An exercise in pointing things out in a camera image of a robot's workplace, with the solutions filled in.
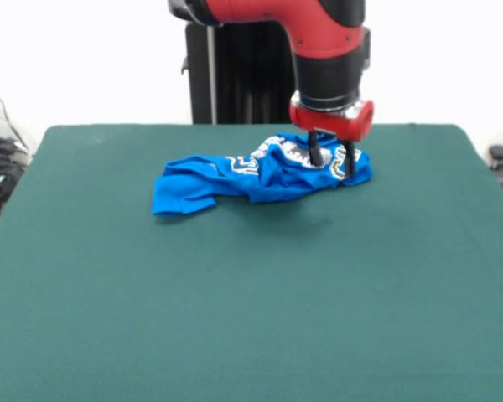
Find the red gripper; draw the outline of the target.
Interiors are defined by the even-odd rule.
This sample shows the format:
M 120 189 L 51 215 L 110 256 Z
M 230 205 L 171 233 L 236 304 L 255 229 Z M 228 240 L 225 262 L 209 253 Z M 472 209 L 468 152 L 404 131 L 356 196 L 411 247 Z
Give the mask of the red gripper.
M 322 132 L 339 138 L 345 149 L 345 175 L 355 174 L 355 144 L 370 131 L 375 105 L 371 100 L 358 100 L 354 105 L 336 112 L 314 111 L 299 100 L 292 100 L 289 115 L 292 123 L 308 131 L 309 160 L 315 167 L 323 166 L 317 133 Z

